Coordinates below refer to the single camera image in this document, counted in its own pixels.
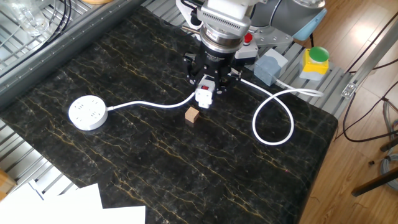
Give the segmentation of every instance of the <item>small wooden block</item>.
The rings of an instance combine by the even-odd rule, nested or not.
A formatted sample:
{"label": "small wooden block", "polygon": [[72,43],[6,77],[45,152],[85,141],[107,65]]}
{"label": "small wooden block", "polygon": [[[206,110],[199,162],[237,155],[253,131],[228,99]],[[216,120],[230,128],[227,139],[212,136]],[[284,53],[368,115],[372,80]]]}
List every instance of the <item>small wooden block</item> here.
{"label": "small wooden block", "polygon": [[105,4],[113,0],[82,0],[82,1],[87,2],[88,4]]}
{"label": "small wooden block", "polygon": [[185,123],[189,126],[193,126],[198,117],[199,111],[193,107],[189,107],[187,112],[185,112]]}

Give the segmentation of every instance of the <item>green button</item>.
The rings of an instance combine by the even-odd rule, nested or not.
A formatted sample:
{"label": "green button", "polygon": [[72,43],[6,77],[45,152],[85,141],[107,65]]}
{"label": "green button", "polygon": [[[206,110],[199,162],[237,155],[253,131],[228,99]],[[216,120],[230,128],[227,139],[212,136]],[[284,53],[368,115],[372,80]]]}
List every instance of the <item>green button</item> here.
{"label": "green button", "polygon": [[313,47],[310,50],[310,57],[316,62],[325,62],[329,59],[329,52],[323,47]]}

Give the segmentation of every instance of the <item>emergency stop button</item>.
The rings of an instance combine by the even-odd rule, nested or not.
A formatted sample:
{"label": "emergency stop button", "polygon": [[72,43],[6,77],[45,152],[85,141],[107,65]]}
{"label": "emergency stop button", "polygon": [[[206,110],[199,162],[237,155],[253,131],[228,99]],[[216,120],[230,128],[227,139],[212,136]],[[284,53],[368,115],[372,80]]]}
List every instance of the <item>emergency stop button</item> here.
{"label": "emergency stop button", "polygon": [[251,33],[247,33],[245,36],[244,36],[244,43],[243,43],[243,45],[245,45],[245,46],[247,46],[247,45],[249,45],[250,44],[250,41],[253,39],[253,35],[251,35]]}

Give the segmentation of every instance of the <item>wooden cube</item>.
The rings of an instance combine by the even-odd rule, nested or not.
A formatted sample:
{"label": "wooden cube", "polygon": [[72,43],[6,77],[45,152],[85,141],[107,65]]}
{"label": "wooden cube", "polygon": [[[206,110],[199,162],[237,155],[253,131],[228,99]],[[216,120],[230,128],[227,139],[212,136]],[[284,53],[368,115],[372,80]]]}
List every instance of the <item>wooden cube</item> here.
{"label": "wooden cube", "polygon": [[0,201],[6,197],[8,191],[16,185],[15,181],[0,169]]}
{"label": "wooden cube", "polygon": [[187,112],[185,112],[185,123],[193,127],[198,117],[199,117],[199,111],[193,107],[189,107]]}

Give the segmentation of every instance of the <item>red button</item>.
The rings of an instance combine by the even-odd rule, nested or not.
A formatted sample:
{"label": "red button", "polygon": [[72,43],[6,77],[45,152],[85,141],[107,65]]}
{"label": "red button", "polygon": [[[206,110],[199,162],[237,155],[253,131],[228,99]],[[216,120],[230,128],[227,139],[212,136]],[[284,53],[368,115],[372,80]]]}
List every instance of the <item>red button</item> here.
{"label": "red button", "polygon": [[251,35],[251,33],[247,33],[245,36],[244,36],[244,42],[245,43],[250,43],[250,41],[253,39],[253,35]]}

